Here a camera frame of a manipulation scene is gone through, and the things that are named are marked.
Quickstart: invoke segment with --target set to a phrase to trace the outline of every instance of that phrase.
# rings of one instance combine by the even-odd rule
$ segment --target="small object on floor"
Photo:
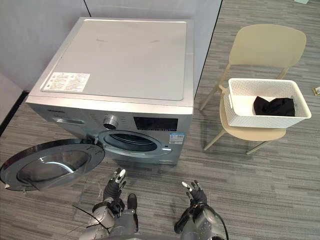
[[[269,102],[262,97],[257,96],[254,100],[253,108],[256,115],[295,116],[294,100],[287,97],[275,98]]]
[[[294,1],[300,4],[307,4],[309,0],[294,0]]]
[[[315,96],[320,96],[320,86],[318,87],[313,87],[312,92]]]

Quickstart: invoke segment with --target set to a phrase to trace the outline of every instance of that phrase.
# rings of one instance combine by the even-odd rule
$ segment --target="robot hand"
[[[194,182],[191,182],[192,187],[186,184],[184,181],[182,182],[182,185],[186,189],[188,189],[188,191],[186,192],[186,195],[190,199],[190,205],[197,205],[198,203],[207,204],[207,196],[205,192],[202,190],[200,183],[197,180],[194,180]]]
[[[113,173],[108,184],[103,191],[103,201],[117,201],[120,198],[122,188],[126,185],[124,181],[126,176],[126,170],[120,167]]]

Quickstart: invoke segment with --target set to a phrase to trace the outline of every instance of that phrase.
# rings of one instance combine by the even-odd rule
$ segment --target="open washing machine door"
[[[8,159],[0,169],[5,188],[45,190],[75,183],[105,157],[91,139],[63,139],[32,146]]]

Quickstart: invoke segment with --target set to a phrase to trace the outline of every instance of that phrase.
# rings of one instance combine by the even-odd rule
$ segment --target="brand logo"
[[[100,43],[107,43],[108,41],[106,40],[103,40],[103,39],[96,39],[97,42],[100,42]]]
[[[64,111],[59,111],[59,110],[51,110],[51,109],[47,109],[48,112],[53,112],[53,113],[65,113]]]

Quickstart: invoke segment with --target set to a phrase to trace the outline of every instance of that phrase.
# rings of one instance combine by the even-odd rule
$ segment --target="plastic basket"
[[[275,98],[293,99],[295,116],[255,115],[254,101],[257,96],[268,101]],[[304,96],[292,80],[231,78],[223,100],[228,124],[233,127],[284,129],[311,118]]]

